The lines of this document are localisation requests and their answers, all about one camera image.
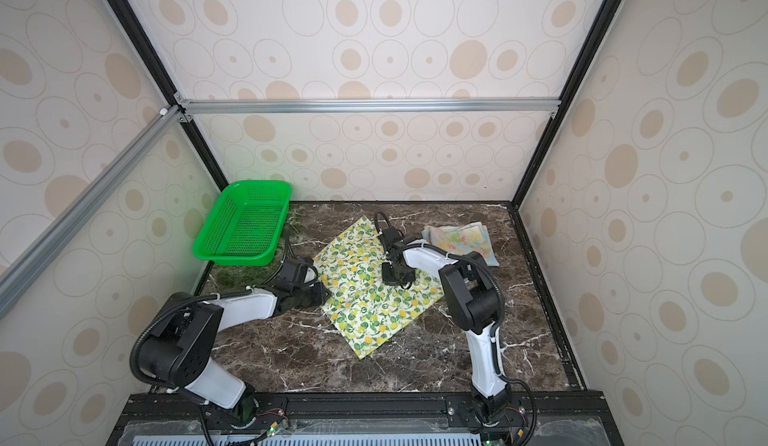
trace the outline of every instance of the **towel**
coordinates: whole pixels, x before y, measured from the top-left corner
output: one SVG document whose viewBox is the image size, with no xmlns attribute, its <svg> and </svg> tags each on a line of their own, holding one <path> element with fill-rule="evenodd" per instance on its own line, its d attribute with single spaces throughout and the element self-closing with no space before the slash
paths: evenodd
<svg viewBox="0 0 768 446">
<path fill-rule="evenodd" d="M 360 218 L 314 258 L 331 297 L 322 311 L 358 358 L 365 358 L 443 296 L 438 278 L 416 270 L 410 289 L 382 281 L 384 248 L 373 222 Z"/>
<path fill-rule="evenodd" d="M 428 243 L 440 247 L 449 253 L 467 254 L 477 251 L 490 267 L 497 267 L 498 260 L 493 254 L 488 228 L 479 221 L 463 227 L 425 226 L 422 237 Z"/>
</svg>

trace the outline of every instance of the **wallpaper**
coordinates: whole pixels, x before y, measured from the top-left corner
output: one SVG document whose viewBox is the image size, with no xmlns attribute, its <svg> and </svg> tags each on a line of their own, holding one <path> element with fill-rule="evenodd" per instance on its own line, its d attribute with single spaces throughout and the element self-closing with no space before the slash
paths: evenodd
<svg viewBox="0 0 768 446">
<path fill-rule="evenodd" d="M 0 274 L 164 104 L 140 65 L 101 0 L 0 0 Z"/>
<path fill-rule="evenodd" d="M 0 320 L 0 444 L 102 446 L 131 393 L 136 336 L 204 267 L 192 244 L 218 199 L 169 128 Z"/>
<path fill-rule="evenodd" d="M 507 201 L 546 111 L 197 115 L 229 181 L 303 201 Z"/>
<path fill-rule="evenodd" d="M 559 96 L 601 0 L 133 0 L 187 98 Z"/>
<path fill-rule="evenodd" d="M 768 0 L 627 0 L 522 215 L 624 442 L 768 437 Z"/>
</svg>

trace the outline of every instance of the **pastel floral cloth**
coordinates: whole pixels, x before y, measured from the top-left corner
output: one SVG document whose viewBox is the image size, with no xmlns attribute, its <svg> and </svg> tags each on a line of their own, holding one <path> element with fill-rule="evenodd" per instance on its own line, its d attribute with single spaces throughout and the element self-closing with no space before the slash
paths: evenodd
<svg viewBox="0 0 768 446">
<path fill-rule="evenodd" d="M 479 221 L 463 227 L 430 227 L 422 230 L 422 238 L 449 253 L 467 254 L 477 251 L 490 267 L 498 266 L 498 259 L 493 254 L 488 227 Z"/>
<path fill-rule="evenodd" d="M 384 249 L 373 222 L 360 218 L 314 258 L 331 297 L 322 310 L 358 358 L 365 358 L 442 298 L 438 278 L 416 271 L 410 289 L 382 281 Z"/>
</svg>

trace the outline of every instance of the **brown marble tabletop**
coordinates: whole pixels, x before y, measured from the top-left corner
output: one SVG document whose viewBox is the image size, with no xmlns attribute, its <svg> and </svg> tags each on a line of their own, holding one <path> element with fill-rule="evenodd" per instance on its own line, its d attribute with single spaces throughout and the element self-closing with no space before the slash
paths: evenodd
<svg viewBox="0 0 768 446">
<path fill-rule="evenodd" d="M 286 227 L 293 252 L 313 257 L 361 216 L 373 219 L 377 210 L 406 234 L 418 234 L 426 224 L 482 221 L 501 264 L 492 271 L 507 308 L 501 331 L 507 376 L 523 378 L 533 390 L 568 389 L 504 205 L 292 203 Z M 279 265 L 282 252 L 281 244 L 268 267 L 214 267 L 204 292 L 231 293 L 261 284 Z M 465 392 L 472 384 L 466 337 L 448 316 L 444 299 L 364 359 L 357 358 L 320 308 L 229 328 L 216 337 L 213 356 L 262 392 Z"/>
</svg>

